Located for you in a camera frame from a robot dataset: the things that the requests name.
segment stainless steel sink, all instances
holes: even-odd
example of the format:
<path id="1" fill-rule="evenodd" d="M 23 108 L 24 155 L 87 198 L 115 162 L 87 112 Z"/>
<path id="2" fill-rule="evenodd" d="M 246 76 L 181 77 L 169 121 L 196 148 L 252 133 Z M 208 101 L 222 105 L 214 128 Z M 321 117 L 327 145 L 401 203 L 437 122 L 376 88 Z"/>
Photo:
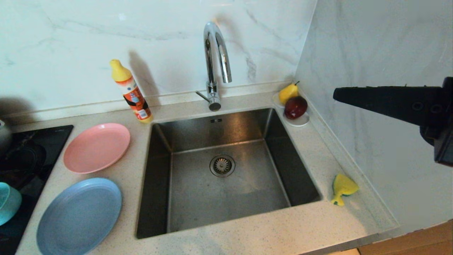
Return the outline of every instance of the stainless steel sink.
<path id="1" fill-rule="evenodd" d="M 137 238 L 318 201 L 272 108 L 154 124 Z"/>

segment pear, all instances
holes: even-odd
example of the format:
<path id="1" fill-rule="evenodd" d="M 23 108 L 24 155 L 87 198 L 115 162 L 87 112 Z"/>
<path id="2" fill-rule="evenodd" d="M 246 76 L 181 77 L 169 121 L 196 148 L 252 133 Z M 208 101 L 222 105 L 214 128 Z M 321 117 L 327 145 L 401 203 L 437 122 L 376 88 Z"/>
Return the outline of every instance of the pear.
<path id="1" fill-rule="evenodd" d="M 290 84 L 290 85 L 286 86 L 284 89 L 280 90 L 280 92 L 279 92 L 280 103 L 282 103 L 284 105 L 284 104 L 286 104 L 288 99 L 298 96 L 298 94 L 299 94 L 298 89 L 297 89 L 298 83 L 299 82 Z"/>

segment marble backsplash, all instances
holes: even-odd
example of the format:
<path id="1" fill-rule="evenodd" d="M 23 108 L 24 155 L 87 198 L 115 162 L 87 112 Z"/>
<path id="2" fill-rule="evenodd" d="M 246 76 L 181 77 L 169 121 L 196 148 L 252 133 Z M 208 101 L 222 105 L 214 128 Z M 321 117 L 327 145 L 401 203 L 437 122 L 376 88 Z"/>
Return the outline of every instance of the marble backsplash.
<path id="1" fill-rule="evenodd" d="M 453 171 L 419 128 L 333 100 L 339 87 L 442 86 L 453 75 L 452 1 L 319 0 L 296 78 L 402 227 L 453 218 Z"/>
<path id="2" fill-rule="evenodd" d="M 204 25 L 225 39 L 234 87 L 294 77 L 317 0 L 5 0 L 0 115 L 121 99 L 109 61 L 145 95 L 204 90 Z"/>

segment sink drain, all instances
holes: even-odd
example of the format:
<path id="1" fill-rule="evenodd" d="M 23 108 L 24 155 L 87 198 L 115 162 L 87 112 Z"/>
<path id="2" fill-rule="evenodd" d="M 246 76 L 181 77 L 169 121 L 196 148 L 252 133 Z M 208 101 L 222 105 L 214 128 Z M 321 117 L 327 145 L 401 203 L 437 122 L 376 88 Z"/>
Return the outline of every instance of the sink drain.
<path id="1" fill-rule="evenodd" d="M 234 160 L 228 155 L 215 156 L 209 164 L 211 172 L 218 177 L 227 177 L 232 174 L 234 167 Z"/>

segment speckled countertop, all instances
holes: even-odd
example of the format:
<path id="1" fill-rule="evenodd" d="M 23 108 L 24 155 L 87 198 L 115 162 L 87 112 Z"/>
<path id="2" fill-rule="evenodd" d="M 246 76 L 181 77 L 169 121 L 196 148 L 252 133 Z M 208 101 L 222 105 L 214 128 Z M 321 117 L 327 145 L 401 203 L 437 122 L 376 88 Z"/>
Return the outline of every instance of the speckled countertop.
<path id="1" fill-rule="evenodd" d="M 217 113 L 208 110 L 205 101 L 152 107 L 155 122 L 205 117 L 222 113 L 273 107 L 272 93 L 224 98 Z M 101 123 L 121 123 L 131 133 L 126 154 L 105 170 L 79 175 L 63 163 L 67 145 L 83 130 Z M 322 199 L 269 213 L 249 216 L 213 225 L 138 240 L 135 237 L 142 181 L 151 125 L 141 124 L 130 110 L 56 119 L 13 127 L 14 132 L 74 125 L 34 210 L 17 254 L 39 254 L 36 230 L 52 200 L 72 184 L 93 177 L 114 181 L 122 191 L 123 207 L 111 233 L 90 254 L 301 254 L 359 239 L 396 227 L 391 215 L 383 210 L 377 195 L 367 185 L 346 199 L 346 206 L 332 205 L 332 181 L 340 166 L 320 134 L 320 118 L 311 113 L 303 127 L 285 127 L 293 139 Z"/>

